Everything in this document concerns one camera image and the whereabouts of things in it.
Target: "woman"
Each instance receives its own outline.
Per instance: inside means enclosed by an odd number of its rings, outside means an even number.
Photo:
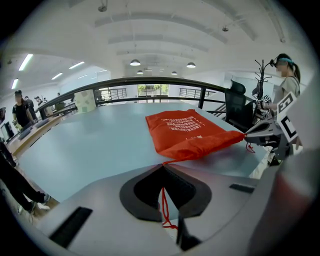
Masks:
[[[279,89],[275,92],[273,103],[266,103],[263,100],[257,102],[261,110],[277,111],[277,103],[281,101],[288,93],[292,92],[295,97],[300,95],[300,70],[296,63],[285,53],[279,54],[274,64],[276,71],[281,72],[284,78]]]
[[[21,125],[22,129],[26,129],[32,125],[34,119],[29,111],[28,104],[22,98],[21,90],[15,91],[14,97],[16,104],[12,109],[13,121],[17,121],[18,124]]]

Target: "black cutout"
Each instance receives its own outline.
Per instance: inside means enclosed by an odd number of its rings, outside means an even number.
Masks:
[[[67,248],[92,212],[92,209],[78,207],[50,236],[50,239]]]
[[[255,191],[255,188],[253,186],[242,185],[238,183],[233,183],[229,188],[249,194],[252,194]]]
[[[120,189],[120,201],[137,219],[161,222],[158,198],[162,187],[166,189],[182,218],[201,215],[212,196],[204,182],[170,165],[158,165],[127,181]]]
[[[189,234],[185,220],[180,216],[178,218],[178,227],[179,229],[176,236],[176,244],[180,246],[183,251],[187,251],[192,247],[201,244],[201,241],[197,237]]]

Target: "pants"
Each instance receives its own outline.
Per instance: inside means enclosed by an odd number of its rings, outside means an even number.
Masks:
[[[23,209],[28,211],[32,208],[32,203],[24,195],[37,203],[45,201],[45,194],[35,191],[28,181],[5,160],[2,154],[0,154],[0,167],[0,179]]]
[[[0,142],[0,154],[2,154],[5,157],[5,159],[10,163],[10,165],[16,167],[16,162],[14,161],[11,153],[9,152],[9,150],[3,142]]]

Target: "gray table surface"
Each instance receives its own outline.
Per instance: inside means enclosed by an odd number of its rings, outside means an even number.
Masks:
[[[21,168],[44,191],[62,202],[102,178],[170,159],[157,154],[145,116],[195,109],[226,131],[237,130],[218,117],[187,103],[136,103],[101,106],[62,121],[26,150]],[[266,151],[255,153],[241,141],[198,160],[176,164],[206,172],[248,177]]]

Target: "black shirt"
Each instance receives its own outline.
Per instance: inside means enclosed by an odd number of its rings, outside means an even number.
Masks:
[[[17,104],[13,106],[12,114],[16,115],[16,120],[18,121],[19,125],[22,127],[25,127],[27,124],[29,124],[30,120],[27,116],[27,109],[28,104],[21,104],[18,106]]]

